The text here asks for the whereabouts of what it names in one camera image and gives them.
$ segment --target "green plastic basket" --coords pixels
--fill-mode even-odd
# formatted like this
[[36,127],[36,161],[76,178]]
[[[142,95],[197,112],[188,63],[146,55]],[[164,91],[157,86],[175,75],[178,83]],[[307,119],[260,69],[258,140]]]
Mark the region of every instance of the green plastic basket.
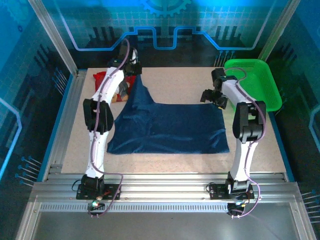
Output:
[[282,99],[268,64],[260,59],[231,59],[226,61],[224,64],[226,75],[234,75],[240,79],[244,77],[241,70],[227,70],[234,67],[246,71],[247,77],[240,81],[241,87],[251,97],[258,101],[264,101],[267,112],[277,111],[281,108]]

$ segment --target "beige tabletop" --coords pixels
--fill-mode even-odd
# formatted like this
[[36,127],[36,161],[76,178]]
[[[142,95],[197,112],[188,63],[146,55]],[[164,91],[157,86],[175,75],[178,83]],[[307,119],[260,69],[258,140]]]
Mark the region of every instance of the beige tabletop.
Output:
[[[202,92],[212,89],[213,67],[159,67],[143,68],[142,82],[153,100],[162,104],[200,104]],[[95,93],[93,74],[105,68],[89,68],[76,111],[71,136],[67,146],[62,173],[84,173],[89,156],[89,132],[85,125],[83,100]],[[125,102],[111,104],[114,119]],[[233,164],[236,139],[232,132],[234,111],[231,104],[223,110],[229,153],[219,154],[156,154],[133,153],[115,155],[105,152],[104,170],[120,173],[227,173]],[[269,117],[267,129],[253,155],[251,172],[285,172],[285,166]],[[109,142],[115,126],[109,133]]]

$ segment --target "navy blue towel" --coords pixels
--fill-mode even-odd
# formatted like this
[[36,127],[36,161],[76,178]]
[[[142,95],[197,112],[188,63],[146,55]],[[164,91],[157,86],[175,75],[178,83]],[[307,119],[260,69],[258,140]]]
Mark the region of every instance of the navy blue towel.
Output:
[[108,143],[112,154],[228,153],[222,110],[213,104],[155,103],[137,76]]

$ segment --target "gear graphic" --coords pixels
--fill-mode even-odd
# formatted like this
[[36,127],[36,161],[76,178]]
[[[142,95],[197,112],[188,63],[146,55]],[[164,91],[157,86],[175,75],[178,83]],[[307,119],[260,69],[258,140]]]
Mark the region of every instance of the gear graphic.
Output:
[[1,0],[0,6],[5,6],[10,16],[21,24],[29,17],[28,0]]
[[159,16],[171,16],[179,14],[180,11],[186,9],[186,5],[191,3],[191,0],[140,0],[144,5],[145,10],[149,10],[150,14]]

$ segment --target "blue edge trim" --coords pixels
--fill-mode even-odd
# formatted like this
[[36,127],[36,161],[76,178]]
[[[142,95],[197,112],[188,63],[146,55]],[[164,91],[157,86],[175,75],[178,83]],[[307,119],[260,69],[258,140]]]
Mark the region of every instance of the blue edge trim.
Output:
[[295,182],[295,178],[294,178],[294,175],[292,173],[292,170],[291,170],[291,167],[290,167],[290,164],[289,164],[289,160],[288,160],[288,157],[287,157],[287,154],[286,154],[286,151],[285,151],[285,147],[284,147],[284,144],[282,142],[282,139],[281,139],[281,136],[280,136],[280,133],[279,133],[279,129],[278,129],[278,126],[277,126],[277,123],[276,123],[275,115],[274,115],[273,112],[269,112],[269,118],[270,118],[270,122],[271,122],[272,127],[273,127],[273,131],[274,131],[274,134],[275,134],[276,141],[277,141],[279,149],[280,149],[280,153],[281,153],[281,156],[282,156],[282,159],[283,159],[283,163],[284,163],[284,167],[285,167],[288,179],[289,179],[290,182]]
[[[46,148],[46,151],[45,151],[45,155],[44,155],[43,162],[42,162],[42,165],[41,165],[41,169],[40,169],[40,172],[39,172],[39,175],[38,175],[38,178],[37,178],[37,182],[42,182],[42,178],[43,178],[43,176],[45,174],[46,167],[47,167],[47,164],[48,164],[48,161],[49,161],[50,152],[51,152],[52,146],[54,144],[54,140],[55,140],[55,137],[56,137],[56,134],[57,134],[57,129],[58,129],[58,126],[60,124],[61,115],[62,115],[62,112],[63,112],[64,107],[65,107],[65,103],[66,103],[66,100],[67,100],[67,97],[68,97],[68,93],[69,93],[69,90],[70,90],[70,86],[71,86],[72,80],[73,80],[73,76],[70,75],[68,84],[66,86],[66,89],[65,89],[62,101],[61,101],[61,105],[60,105],[58,114],[56,116],[56,120],[55,120],[55,123],[54,123],[54,126],[53,126],[53,130],[52,130],[51,137],[50,137],[50,140],[49,140],[49,143],[48,143],[48,147]],[[288,176],[289,181],[290,182],[294,182],[295,178],[294,178],[294,175],[292,173],[292,170],[291,170],[291,167],[290,167],[290,164],[289,164],[289,160],[288,160],[288,157],[287,157],[287,154],[286,154],[286,151],[285,151],[285,147],[284,147],[284,144],[283,144],[282,139],[280,137],[280,133],[279,133],[278,126],[277,126],[276,119],[275,119],[275,116],[274,116],[273,112],[269,112],[269,118],[270,118],[270,121],[271,121],[271,124],[272,124],[272,127],[273,127],[273,131],[274,131],[274,134],[275,134],[276,141],[277,141],[279,149],[280,149],[280,153],[281,153],[281,156],[282,156],[282,159],[283,159],[283,163],[284,163],[284,167],[285,167],[285,170],[286,170],[286,174]]]
[[53,129],[52,129],[52,133],[51,133],[51,136],[50,136],[50,140],[49,140],[48,146],[47,146],[45,154],[44,154],[44,158],[43,158],[43,162],[42,162],[39,174],[38,174],[37,182],[42,182],[42,179],[44,177],[44,174],[45,174],[45,171],[46,171],[46,167],[47,167],[47,164],[48,164],[48,161],[49,161],[49,156],[50,156],[50,153],[51,153],[51,150],[52,150],[52,146],[54,144],[54,140],[55,140],[55,137],[56,137],[56,134],[57,134],[58,126],[60,124],[61,115],[62,115],[62,112],[64,110],[64,107],[65,107],[65,104],[66,104],[66,101],[67,101],[67,97],[68,97],[68,94],[69,94],[69,90],[70,90],[70,86],[71,86],[71,83],[73,81],[73,78],[74,78],[73,75],[70,74],[70,77],[69,77],[68,83],[66,85],[66,88],[65,88],[65,91],[64,91],[64,95],[63,95],[63,98],[62,98],[62,101],[61,101],[61,104],[60,104],[60,108],[59,108],[58,114],[57,114],[56,119],[55,119],[55,123],[54,123]]

